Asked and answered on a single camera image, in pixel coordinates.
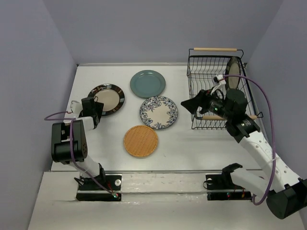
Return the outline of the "small black striped plate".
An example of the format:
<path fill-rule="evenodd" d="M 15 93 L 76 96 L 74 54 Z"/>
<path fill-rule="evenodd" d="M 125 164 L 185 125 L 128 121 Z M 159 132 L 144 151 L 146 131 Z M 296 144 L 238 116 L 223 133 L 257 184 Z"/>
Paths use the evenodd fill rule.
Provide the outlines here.
<path fill-rule="evenodd" d="M 88 96 L 94 97 L 97 103 L 103 103 L 102 116 L 112 115 L 118 111 L 125 102 L 124 91 L 114 84 L 101 84 L 92 89 Z"/>

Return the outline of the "large black striped plate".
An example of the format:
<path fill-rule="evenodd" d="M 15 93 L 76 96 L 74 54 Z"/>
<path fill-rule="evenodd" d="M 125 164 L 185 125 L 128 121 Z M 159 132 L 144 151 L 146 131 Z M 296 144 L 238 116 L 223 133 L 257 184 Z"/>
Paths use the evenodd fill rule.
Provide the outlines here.
<path fill-rule="evenodd" d="M 240 64 L 237 57 L 231 57 L 226 65 L 225 75 L 240 75 Z M 239 77 L 227 77 L 226 78 L 225 89 L 228 91 L 229 89 L 237 89 L 239 85 L 240 78 Z"/>

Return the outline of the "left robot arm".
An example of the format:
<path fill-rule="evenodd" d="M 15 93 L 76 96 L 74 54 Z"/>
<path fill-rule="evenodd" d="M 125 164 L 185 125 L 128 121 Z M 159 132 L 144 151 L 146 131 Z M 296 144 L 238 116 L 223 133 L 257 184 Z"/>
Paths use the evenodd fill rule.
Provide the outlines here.
<path fill-rule="evenodd" d="M 90 183 L 95 189 L 107 191 L 105 171 L 88 155 L 86 141 L 86 132 L 97 128 L 103 107 L 92 96 L 81 99 L 80 103 L 72 101 L 70 113 L 78 117 L 65 118 L 52 125 L 51 157 L 54 162 L 76 169 L 81 175 L 77 179 L 80 185 Z"/>

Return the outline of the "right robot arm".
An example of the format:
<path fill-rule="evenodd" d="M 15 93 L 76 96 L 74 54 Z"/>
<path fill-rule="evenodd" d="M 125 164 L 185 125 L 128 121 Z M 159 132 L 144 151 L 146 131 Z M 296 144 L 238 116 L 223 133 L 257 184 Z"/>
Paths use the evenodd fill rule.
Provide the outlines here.
<path fill-rule="evenodd" d="M 265 198 L 271 213 L 285 219 L 307 206 L 307 181 L 273 151 L 260 127 L 246 114 L 247 104 L 244 93 L 236 89 L 228 90 L 223 99 L 212 90 L 200 90 L 194 98 L 181 102 L 191 114 L 201 108 L 201 114 L 212 112 L 225 119 L 227 132 L 269 178 L 264 180 L 254 176 L 236 164 L 235 169 L 221 175 L 222 185 L 227 188 L 238 185 L 254 196 Z"/>

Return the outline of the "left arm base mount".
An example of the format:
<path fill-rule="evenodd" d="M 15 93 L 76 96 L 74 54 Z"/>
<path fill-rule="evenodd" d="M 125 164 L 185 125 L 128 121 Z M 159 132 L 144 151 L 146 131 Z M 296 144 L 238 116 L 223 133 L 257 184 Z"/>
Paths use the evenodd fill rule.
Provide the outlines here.
<path fill-rule="evenodd" d="M 91 178 L 82 176 L 74 177 L 77 182 L 76 200 L 78 201 L 102 201 L 120 202 L 121 201 L 121 174 L 107 174 L 105 180 L 95 178 L 103 187 L 100 187 Z"/>

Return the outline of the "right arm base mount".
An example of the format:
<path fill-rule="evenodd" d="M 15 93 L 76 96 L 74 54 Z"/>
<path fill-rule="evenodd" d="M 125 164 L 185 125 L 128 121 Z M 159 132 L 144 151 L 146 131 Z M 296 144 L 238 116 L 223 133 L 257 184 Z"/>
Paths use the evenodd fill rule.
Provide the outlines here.
<path fill-rule="evenodd" d="M 232 182 L 231 173 L 239 168 L 242 165 L 233 163 L 224 167 L 220 174 L 206 175 L 203 187 L 207 190 L 208 201 L 252 200 L 251 192 Z"/>

